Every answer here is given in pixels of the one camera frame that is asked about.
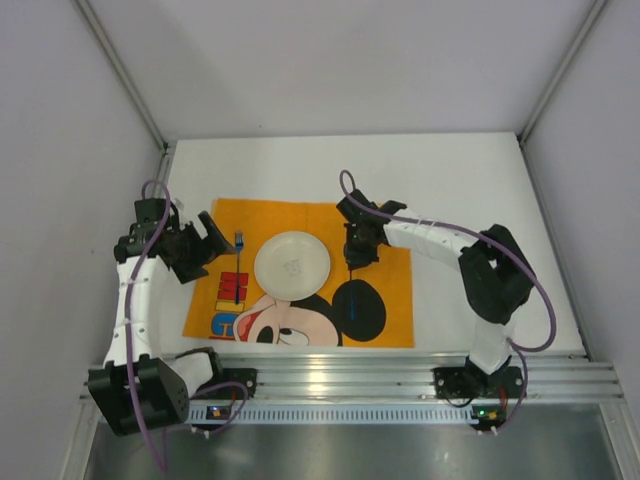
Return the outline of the blue metallic fork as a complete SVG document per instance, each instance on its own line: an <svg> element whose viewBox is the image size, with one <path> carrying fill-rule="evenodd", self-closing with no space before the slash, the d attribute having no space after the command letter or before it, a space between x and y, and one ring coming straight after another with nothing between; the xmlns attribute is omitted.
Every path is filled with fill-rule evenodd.
<svg viewBox="0 0 640 480"><path fill-rule="evenodd" d="M240 303L240 290L241 290L241 253L244 249L244 235L241 230L236 230L234 233L234 242L236 250L236 286L234 302L236 305Z"/></svg>

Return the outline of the blue metallic spoon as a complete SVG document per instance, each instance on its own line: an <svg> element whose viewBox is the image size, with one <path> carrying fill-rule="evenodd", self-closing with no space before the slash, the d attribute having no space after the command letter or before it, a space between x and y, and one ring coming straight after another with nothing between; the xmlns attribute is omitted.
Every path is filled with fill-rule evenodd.
<svg viewBox="0 0 640 480"><path fill-rule="evenodd" d="M355 297L354 297L354 269L349 269L349 314L350 320L355 321L356 309L355 309Z"/></svg>

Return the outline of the orange Mickey Mouse placemat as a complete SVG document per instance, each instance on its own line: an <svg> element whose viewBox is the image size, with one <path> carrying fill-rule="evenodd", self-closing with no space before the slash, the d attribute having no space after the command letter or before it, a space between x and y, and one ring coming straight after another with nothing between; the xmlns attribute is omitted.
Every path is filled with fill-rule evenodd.
<svg viewBox="0 0 640 480"><path fill-rule="evenodd" d="M234 302L236 255L208 265L196 283L183 334L186 337L295 347L411 348L414 345L410 253L383 246L379 261L355 270L356 316L349 314L349 270L343 259L344 219L328 203L224 199L212 217L225 237L244 235L240 303ZM299 301L265 294L254 276L261 246L273 236L301 231L328 249L331 271L325 285Z"/></svg>

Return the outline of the white round plate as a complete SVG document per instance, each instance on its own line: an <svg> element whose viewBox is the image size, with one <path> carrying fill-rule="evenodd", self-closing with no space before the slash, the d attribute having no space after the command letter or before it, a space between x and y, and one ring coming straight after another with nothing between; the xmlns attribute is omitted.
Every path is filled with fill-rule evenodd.
<svg viewBox="0 0 640 480"><path fill-rule="evenodd" d="M315 236L288 231L267 240L254 261L254 276L263 292L281 301L299 301L316 294L331 271L328 249Z"/></svg>

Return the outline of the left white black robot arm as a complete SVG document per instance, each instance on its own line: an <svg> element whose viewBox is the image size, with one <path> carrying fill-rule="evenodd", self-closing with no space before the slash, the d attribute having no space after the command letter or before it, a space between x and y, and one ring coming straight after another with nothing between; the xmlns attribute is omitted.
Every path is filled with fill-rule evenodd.
<svg viewBox="0 0 640 480"><path fill-rule="evenodd" d="M161 294L169 277L193 282L207 276L217 257L233 252L205 211L198 215L206 231L200 235L160 198L138 200L134 210L135 222L114 247L119 298L111 344L102 367L88 374L89 393L117 436L185 422L196 392L221 379L211 347L163 359Z"/></svg>

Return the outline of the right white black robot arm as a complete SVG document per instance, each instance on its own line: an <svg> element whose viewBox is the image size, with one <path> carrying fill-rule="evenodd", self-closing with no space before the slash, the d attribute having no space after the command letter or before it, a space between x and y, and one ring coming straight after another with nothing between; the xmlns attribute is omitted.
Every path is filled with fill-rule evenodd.
<svg viewBox="0 0 640 480"><path fill-rule="evenodd" d="M510 360L507 337L514 312L529 299L533 282L522 271L529 263L505 227L495 224L478 236L410 219L407 206L377 206L355 189L337 203L346 220L345 262L349 269L379 260L378 247L407 249L461 274L466 300L476 316L475 336L465 360L474 380L496 378Z"/></svg>

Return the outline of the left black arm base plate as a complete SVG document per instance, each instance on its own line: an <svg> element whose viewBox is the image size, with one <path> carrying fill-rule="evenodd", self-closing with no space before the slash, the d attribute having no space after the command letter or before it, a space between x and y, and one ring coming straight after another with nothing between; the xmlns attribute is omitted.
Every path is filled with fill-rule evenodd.
<svg viewBox="0 0 640 480"><path fill-rule="evenodd" d="M242 400L253 398L257 387L258 371L254 368L226 368L212 380L204 383L193 399Z"/></svg>

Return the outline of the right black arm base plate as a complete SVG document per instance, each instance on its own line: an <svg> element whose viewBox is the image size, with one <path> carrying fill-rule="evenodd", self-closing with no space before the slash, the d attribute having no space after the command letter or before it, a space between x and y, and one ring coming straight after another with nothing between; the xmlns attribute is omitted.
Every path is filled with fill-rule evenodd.
<svg viewBox="0 0 640 480"><path fill-rule="evenodd" d="M440 400L517 399L523 391L524 377L519 367L487 376L465 367L438 367L433 370L435 395Z"/></svg>

